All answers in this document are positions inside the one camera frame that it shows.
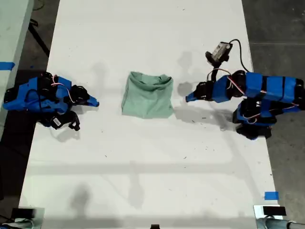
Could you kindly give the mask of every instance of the concrete floor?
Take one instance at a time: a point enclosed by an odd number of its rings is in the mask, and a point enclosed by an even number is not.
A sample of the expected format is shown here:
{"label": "concrete floor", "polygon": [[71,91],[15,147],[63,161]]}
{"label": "concrete floor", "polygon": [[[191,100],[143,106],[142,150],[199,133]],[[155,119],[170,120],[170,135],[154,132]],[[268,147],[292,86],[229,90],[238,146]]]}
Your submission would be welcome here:
{"label": "concrete floor", "polygon": [[[32,18],[40,24],[37,29],[47,46],[51,46],[59,0],[36,0],[44,8],[34,11]],[[305,1],[304,0],[243,0],[247,31],[254,70],[265,75],[285,75],[303,79],[305,58]],[[19,69],[45,70],[48,58],[30,33],[26,36]],[[286,207],[290,220],[305,222],[305,133],[304,112],[278,117],[273,136],[267,140],[275,187],[280,204]],[[20,175],[6,174],[10,181],[20,180],[19,186],[0,201],[0,214],[10,215],[18,206],[24,168]]]}

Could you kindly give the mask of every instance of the blue tape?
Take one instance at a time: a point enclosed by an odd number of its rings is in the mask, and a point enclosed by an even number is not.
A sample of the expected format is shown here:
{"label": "blue tape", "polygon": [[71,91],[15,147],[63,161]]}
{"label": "blue tape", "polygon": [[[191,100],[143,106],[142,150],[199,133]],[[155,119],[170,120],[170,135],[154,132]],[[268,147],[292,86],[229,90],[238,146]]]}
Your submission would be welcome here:
{"label": "blue tape", "polygon": [[295,99],[295,78],[285,77],[284,97],[281,100],[283,103],[292,103]]}
{"label": "blue tape", "polygon": [[278,200],[278,192],[265,192],[265,200]]}
{"label": "blue tape", "polygon": [[266,99],[262,100],[262,103],[261,103],[261,117],[262,118],[268,118],[268,117],[272,116],[271,113],[269,112],[270,104],[271,104],[270,100],[266,100]]}
{"label": "blue tape", "polygon": [[15,66],[13,62],[0,62],[0,70],[12,70]]}
{"label": "blue tape", "polygon": [[214,83],[212,99],[217,103],[228,101],[227,97],[227,75],[222,76],[219,80]]}
{"label": "blue tape", "polygon": [[263,76],[259,73],[246,73],[246,96],[250,98],[256,97],[261,89]]}
{"label": "blue tape", "polygon": [[278,76],[267,77],[267,94],[264,99],[278,101],[283,95],[283,78]]}

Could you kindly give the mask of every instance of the white tabletop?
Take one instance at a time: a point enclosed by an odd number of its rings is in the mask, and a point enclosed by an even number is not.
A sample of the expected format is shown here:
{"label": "white tabletop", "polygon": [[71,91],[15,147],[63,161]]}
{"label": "white tabletop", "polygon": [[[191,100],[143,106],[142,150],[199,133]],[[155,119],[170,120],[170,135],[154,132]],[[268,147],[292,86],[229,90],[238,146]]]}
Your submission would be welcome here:
{"label": "white tabletop", "polygon": [[[241,0],[61,0],[47,70],[100,107],[75,109],[78,132],[36,126],[20,206],[44,208],[43,228],[255,228],[253,205],[277,203],[265,139],[226,120],[240,99],[182,96],[233,38],[251,68]],[[241,69],[238,45],[222,67]],[[122,116],[130,71],[171,76],[175,115]]]}
{"label": "white tabletop", "polygon": [[7,114],[2,108],[3,97],[15,83],[33,4],[33,0],[0,0],[0,62],[15,63],[12,71],[0,70],[0,139]]}

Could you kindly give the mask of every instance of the cable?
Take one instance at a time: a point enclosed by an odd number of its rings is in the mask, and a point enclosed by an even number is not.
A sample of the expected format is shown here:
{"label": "cable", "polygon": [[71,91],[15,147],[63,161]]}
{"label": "cable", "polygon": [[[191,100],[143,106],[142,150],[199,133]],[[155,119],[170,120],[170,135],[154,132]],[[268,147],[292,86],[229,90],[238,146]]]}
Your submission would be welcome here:
{"label": "cable", "polygon": [[38,1],[41,3],[41,6],[36,9],[33,9],[33,11],[41,10],[44,7],[44,5],[45,5],[44,1],[42,1],[42,0],[38,0]]}
{"label": "cable", "polygon": [[225,70],[225,69],[222,69],[222,68],[214,68],[213,70],[211,70],[207,75],[206,75],[206,80],[209,81],[209,76],[210,74],[215,71],[215,70],[221,70],[221,71],[224,71],[226,73],[229,73],[230,75],[232,75],[228,70]]}
{"label": "cable", "polygon": [[243,63],[243,59],[242,59],[242,44],[240,43],[240,41],[238,39],[233,39],[229,42],[229,44],[231,44],[232,42],[238,42],[239,44],[239,56],[240,56],[240,63],[242,64],[242,67],[247,71],[249,72],[249,70],[244,66],[244,63]]}
{"label": "cable", "polygon": [[[290,109],[290,108],[293,108],[293,107],[296,107],[296,106],[299,106],[299,105],[298,105],[298,104],[294,104],[293,106],[286,107],[286,108],[282,108],[282,110],[284,110],[284,109]],[[243,117],[244,117],[245,119],[251,119],[251,118],[254,118],[254,117],[259,116],[260,114],[261,114],[261,113],[258,113],[258,114],[255,114],[255,115],[251,116],[251,117],[245,117],[245,116],[243,115]]]}
{"label": "cable", "polygon": [[240,91],[240,93],[244,95],[244,91],[234,82],[234,80],[231,77],[229,77],[229,76],[227,76],[227,78]]}
{"label": "cable", "polygon": [[255,124],[257,122],[257,118],[255,118],[254,122],[250,123],[249,120],[247,120],[248,124]]}
{"label": "cable", "polygon": [[70,95],[70,92],[69,92],[69,89],[67,88],[67,86],[66,86],[66,85],[63,85],[62,83],[56,83],[56,82],[54,81],[54,78],[55,78],[55,77],[58,77],[58,76],[57,76],[57,75],[52,76],[53,83],[51,84],[51,86],[56,86],[56,85],[62,85],[62,86],[64,86],[64,87],[67,89],[67,92],[68,92],[68,95],[69,95],[69,97],[70,97],[71,102],[72,102],[72,103],[75,103],[75,102],[72,100],[72,98],[71,98],[71,95]]}
{"label": "cable", "polygon": [[[221,70],[221,71],[224,71],[224,72],[226,72],[226,73],[229,73],[229,75],[231,76],[232,74],[228,71],[228,70],[225,70],[225,69],[222,69],[222,68],[214,68],[213,70],[211,70],[208,74],[207,74],[207,76],[206,76],[206,80],[207,81],[209,81],[209,75],[213,72],[213,71],[215,71],[215,70]],[[234,80],[231,78],[231,77],[229,77],[229,76],[227,76],[227,78],[230,80],[230,85],[227,87],[227,89],[229,89],[231,86],[232,86],[232,84],[244,95],[244,92],[243,92],[243,90],[234,82]]]}
{"label": "cable", "polygon": [[12,219],[10,219],[10,218],[8,218],[6,216],[0,215],[0,217],[6,219],[7,220],[6,222],[8,222],[8,221],[11,221],[12,223],[14,222]]}

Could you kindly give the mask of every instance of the green t-shirt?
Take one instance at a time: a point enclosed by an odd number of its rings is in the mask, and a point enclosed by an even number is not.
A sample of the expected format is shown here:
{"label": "green t-shirt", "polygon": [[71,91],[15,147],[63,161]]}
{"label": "green t-shirt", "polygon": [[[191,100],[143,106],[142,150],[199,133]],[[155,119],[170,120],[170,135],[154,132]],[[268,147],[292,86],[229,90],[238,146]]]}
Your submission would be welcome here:
{"label": "green t-shirt", "polygon": [[122,115],[139,118],[168,118],[173,114],[173,79],[131,72],[122,101]]}

